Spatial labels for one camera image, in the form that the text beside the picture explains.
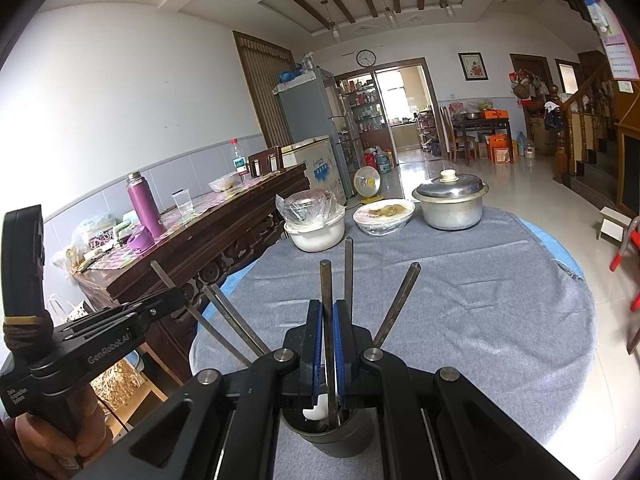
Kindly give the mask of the person's left hand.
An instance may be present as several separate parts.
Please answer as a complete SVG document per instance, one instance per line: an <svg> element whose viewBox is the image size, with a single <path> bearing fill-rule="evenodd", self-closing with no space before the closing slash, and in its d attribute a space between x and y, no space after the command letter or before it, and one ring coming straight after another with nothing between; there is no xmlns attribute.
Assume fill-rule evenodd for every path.
<svg viewBox="0 0 640 480"><path fill-rule="evenodd" d="M91 386L82 390L80 411L81 424L75 439L31 414L21 414L8 423L40 479L69 479L70 471L58 461L61 457L79 457L88 466L112 446L112 430Z"/></svg>

